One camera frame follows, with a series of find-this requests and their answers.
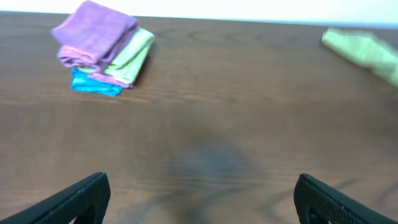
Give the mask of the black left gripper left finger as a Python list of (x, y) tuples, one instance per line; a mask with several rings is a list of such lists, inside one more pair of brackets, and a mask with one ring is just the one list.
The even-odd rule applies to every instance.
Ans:
[(111, 196), (108, 176), (94, 173), (1, 224), (101, 224)]

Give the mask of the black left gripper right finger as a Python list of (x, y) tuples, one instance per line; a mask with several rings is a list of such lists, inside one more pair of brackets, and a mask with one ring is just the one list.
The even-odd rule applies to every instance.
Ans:
[(308, 174), (300, 174), (294, 204), (301, 224), (397, 224)]

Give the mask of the purple microfiber cloth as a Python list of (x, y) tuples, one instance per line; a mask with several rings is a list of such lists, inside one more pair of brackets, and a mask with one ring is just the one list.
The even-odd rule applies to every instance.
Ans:
[(101, 72), (127, 46), (137, 24), (132, 16), (85, 1), (52, 29), (61, 44), (57, 57), (66, 67), (90, 67)]

